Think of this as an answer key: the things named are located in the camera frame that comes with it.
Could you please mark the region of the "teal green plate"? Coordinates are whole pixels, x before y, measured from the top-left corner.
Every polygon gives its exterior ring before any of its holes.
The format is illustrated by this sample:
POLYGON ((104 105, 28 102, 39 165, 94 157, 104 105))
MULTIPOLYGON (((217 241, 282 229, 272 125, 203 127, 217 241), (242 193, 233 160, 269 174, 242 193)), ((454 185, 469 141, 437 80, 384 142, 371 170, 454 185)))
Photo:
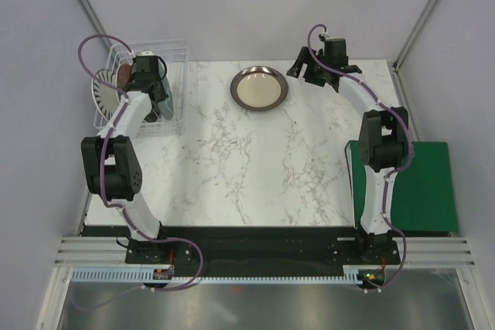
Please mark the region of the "teal green plate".
POLYGON ((162 85, 166 92, 166 98, 165 100, 158 102, 158 107, 164 119, 167 121, 171 121, 174 116, 174 105, 173 105, 172 90, 167 77, 164 77, 162 79, 162 85))

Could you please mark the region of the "brown rim cream plate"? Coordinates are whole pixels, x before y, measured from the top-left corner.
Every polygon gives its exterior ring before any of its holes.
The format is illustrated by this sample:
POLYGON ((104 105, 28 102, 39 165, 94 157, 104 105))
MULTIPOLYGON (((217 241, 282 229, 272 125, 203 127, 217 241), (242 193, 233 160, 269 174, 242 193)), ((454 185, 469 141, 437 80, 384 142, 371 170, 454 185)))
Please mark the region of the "brown rim cream plate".
POLYGON ((251 66, 241 70, 230 83, 234 102, 249 111, 269 111, 282 104, 289 86, 284 76, 268 66, 251 66))

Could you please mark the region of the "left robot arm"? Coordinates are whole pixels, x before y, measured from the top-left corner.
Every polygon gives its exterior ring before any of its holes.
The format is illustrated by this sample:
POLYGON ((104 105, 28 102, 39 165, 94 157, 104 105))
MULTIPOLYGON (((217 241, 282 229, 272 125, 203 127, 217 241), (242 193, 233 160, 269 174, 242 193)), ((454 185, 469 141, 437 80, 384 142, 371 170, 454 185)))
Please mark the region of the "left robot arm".
POLYGON ((169 98, 162 82, 166 74, 162 57, 135 56, 117 109, 97 135, 81 142, 88 190, 118 211, 132 238, 145 241, 142 252, 153 263, 167 259, 170 245, 158 237, 161 223, 141 193, 143 174, 132 138, 143 122, 160 118, 159 104, 169 98))

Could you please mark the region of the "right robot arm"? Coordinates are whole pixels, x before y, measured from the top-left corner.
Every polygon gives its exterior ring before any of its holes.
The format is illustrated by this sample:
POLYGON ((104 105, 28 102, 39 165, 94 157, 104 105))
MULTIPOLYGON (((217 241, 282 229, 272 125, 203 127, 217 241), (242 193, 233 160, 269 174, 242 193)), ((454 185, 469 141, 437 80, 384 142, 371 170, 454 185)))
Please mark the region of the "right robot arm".
POLYGON ((394 249, 391 207, 395 179, 413 159, 408 112, 404 107, 388 106, 365 81, 362 70, 349 64, 345 39, 332 39, 324 33, 319 39, 323 48, 302 47, 287 75, 303 75, 305 82, 319 87, 330 85, 362 117, 358 145, 366 186, 353 250, 359 261, 368 264, 394 249))

